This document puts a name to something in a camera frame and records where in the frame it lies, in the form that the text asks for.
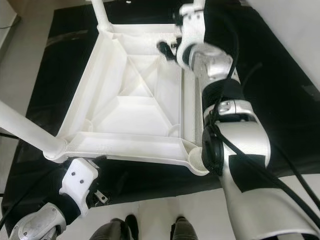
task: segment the black tape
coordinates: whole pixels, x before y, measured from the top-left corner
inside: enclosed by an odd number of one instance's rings
[[[234,123],[234,122],[240,122],[240,121],[245,121],[245,122],[257,122],[256,119],[248,114],[227,114],[227,115],[219,115],[218,120],[221,123]],[[204,121],[204,126],[207,126],[210,124],[210,115],[206,116]]]
[[[248,154],[247,156],[265,168],[265,156],[255,154]],[[261,175],[255,168],[250,166],[240,155],[229,156],[229,169],[234,183],[242,193],[254,189],[279,188],[269,179]]]
[[[76,202],[67,194],[55,194],[48,197],[45,202],[52,203],[62,212],[67,225],[71,224],[81,212]]]
[[[215,81],[204,88],[202,91],[202,111],[214,105],[223,92],[222,101],[226,100],[244,100],[241,85],[238,81],[226,79]]]

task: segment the gray pants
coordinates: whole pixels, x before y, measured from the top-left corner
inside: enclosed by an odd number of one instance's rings
[[[171,240],[198,240],[193,226],[185,218],[180,218],[172,225]],[[101,226],[90,240],[133,240],[127,224],[120,219]]]

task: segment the black backdrop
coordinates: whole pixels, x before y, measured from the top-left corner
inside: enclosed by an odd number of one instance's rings
[[[173,13],[187,1],[132,0],[105,3],[114,24],[173,23]],[[237,71],[247,79],[244,94],[270,139],[277,142],[303,174],[320,173],[319,92],[251,7],[236,0],[207,0],[205,41],[232,49],[232,38],[213,11],[228,15],[234,22],[239,42]],[[98,36],[91,5],[58,9],[48,36],[26,117],[50,132],[58,133],[83,70]],[[306,87],[314,90],[308,94]],[[20,141],[2,201],[2,212],[35,179],[56,166],[42,152]],[[220,188],[212,174],[195,176],[183,166],[108,159],[100,162],[99,190],[111,196],[110,204],[189,194]],[[277,176],[291,175],[289,167],[272,149],[269,170]],[[47,195],[58,192],[64,170],[41,181],[9,216],[10,232],[24,215],[38,210]]]

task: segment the robotic arm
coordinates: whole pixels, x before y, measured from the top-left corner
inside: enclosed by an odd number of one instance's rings
[[[98,169],[92,161],[72,160],[59,193],[48,197],[39,211],[23,217],[14,226],[9,240],[55,240],[77,217],[86,216],[89,192],[105,204],[108,198],[97,190]]]
[[[204,43],[204,34],[192,34],[194,29],[201,32],[199,26],[204,29],[201,18],[203,11],[198,9],[188,8],[184,14],[183,44],[177,48],[176,61],[182,68],[190,68],[199,82],[204,125],[202,162],[220,178],[236,239],[319,239],[319,228],[301,207],[246,164],[243,156],[217,136],[217,129],[214,131],[213,125],[260,167],[268,166],[271,147],[267,133],[244,98],[237,71],[227,79],[232,57]],[[211,113],[216,103],[218,114],[212,123]]]

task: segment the white floor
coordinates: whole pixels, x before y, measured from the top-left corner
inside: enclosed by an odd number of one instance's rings
[[[44,53],[54,9],[86,4],[84,0],[29,0],[17,26],[10,47],[0,64],[0,99],[25,114]],[[0,137],[0,193],[4,191],[17,140]],[[320,196],[320,174],[306,175],[306,180]],[[306,193],[294,177],[283,180],[308,203]],[[124,203],[91,209],[84,219],[77,219],[60,240],[88,240],[93,232],[112,218],[124,219],[134,213],[139,221],[142,240],[169,239],[171,224],[184,215],[193,224],[200,240],[232,240],[234,235],[221,189]],[[2,230],[0,239],[7,236]]]

